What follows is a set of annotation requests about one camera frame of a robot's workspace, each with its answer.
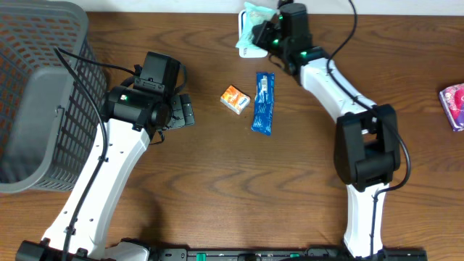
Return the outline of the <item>small orange snack box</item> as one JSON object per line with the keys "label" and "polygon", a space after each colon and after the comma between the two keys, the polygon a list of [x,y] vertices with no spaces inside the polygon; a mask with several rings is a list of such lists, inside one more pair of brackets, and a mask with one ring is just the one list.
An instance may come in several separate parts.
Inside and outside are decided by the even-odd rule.
{"label": "small orange snack box", "polygon": [[240,115],[251,99],[245,93],[230,85],[220,97],[220,101],[230,110]]}

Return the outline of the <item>purple snack box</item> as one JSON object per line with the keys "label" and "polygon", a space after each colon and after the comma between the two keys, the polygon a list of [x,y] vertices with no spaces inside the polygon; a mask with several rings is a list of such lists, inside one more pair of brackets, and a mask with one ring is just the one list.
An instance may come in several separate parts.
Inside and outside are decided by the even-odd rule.
{"label": "purple snack box", "polygon": [[446,87],[439,92],[439,101],[454,132],[463,130],[463,84]]}

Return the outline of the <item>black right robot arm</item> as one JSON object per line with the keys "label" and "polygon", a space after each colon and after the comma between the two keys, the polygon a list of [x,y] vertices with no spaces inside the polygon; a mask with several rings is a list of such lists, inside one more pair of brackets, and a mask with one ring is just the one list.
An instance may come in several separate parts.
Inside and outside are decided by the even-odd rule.
{"label": "black right robot arm", "polygon": [[252,42],[278,57],[285,71],[336,123],[333,161],[348,194],[342,256],[348,260],[388,257],[381,240],[381,218],[404,147],[394,108],[377,105],[357,91],[336,69],[333,57],[313,45],[307,22],[261,22],[252,28]]}

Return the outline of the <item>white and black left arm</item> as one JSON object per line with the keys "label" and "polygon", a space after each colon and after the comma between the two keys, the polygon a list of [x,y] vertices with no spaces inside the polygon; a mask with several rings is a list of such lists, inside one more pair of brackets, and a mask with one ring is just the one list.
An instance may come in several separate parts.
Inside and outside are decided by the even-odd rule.
{"label": "white and black left arm", "polygon": [[107,247],[112,216],[153,136],[194,124],[191,97],[116,86],[106,93],[98,130],[79,179],[40,242],[23,241],[16,260],[149,260],[136,239]]}

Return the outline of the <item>mint green snack packet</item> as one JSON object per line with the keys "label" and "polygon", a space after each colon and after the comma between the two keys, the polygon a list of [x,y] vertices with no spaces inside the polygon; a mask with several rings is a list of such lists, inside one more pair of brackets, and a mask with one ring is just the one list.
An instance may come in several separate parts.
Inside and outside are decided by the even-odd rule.
{"label": "mint green snack packet", "polygon": [[244,8],[246,12],[246,22],[242,34],[236,43],[236,48],[259,49],[259,47],[252,42],[254,40],[252,29],[256,25],[261,25],[264,21],[271,21],[277,11],[268,7],[257,6],[248,1],[244,3]]}

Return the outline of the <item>blue Oreo cookie pack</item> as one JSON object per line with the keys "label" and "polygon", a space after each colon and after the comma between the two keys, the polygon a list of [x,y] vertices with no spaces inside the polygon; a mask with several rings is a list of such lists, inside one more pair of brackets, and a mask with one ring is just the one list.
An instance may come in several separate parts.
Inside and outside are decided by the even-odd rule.
{"label": "blue Oreo cookie pack", "polygon": [[254,118],[251,129],[270,136],[273,124],[275,74],[257,73],[257,93],[254,99]]}

